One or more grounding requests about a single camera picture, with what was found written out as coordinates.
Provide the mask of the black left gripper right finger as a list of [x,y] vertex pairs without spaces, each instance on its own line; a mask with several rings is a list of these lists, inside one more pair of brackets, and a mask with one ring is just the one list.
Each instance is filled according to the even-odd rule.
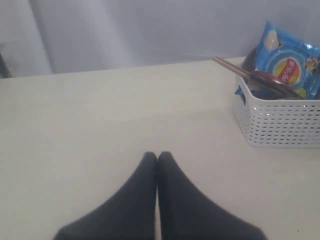
[[157,160],[161,236],[164,240],[261,240],[260,228],[206,197],[180,169],[173,155]]

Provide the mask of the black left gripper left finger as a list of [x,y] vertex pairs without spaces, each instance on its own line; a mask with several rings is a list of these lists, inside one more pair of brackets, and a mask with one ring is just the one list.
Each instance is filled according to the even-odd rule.
[[155,239],[156,165],[153,152],[145,152],[125,184],[106,202],[62,227],[56,240]]

